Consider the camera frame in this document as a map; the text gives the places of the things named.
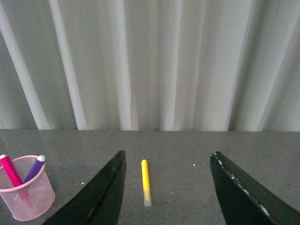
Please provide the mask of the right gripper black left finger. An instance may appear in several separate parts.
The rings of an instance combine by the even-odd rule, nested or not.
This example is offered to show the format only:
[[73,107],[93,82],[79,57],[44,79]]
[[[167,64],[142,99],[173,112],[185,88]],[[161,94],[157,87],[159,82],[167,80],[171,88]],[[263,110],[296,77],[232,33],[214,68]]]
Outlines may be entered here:
[[125,151],[120,150],[45,225],[116,225],[124,194]]

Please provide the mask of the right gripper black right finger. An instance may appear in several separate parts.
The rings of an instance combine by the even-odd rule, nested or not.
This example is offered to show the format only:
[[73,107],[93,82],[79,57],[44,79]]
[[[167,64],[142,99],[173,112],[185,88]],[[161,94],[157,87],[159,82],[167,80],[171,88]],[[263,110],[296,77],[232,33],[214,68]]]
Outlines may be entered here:
[[300,213],[217,151],[210,157],[217,198],[228,225],[298,225]]

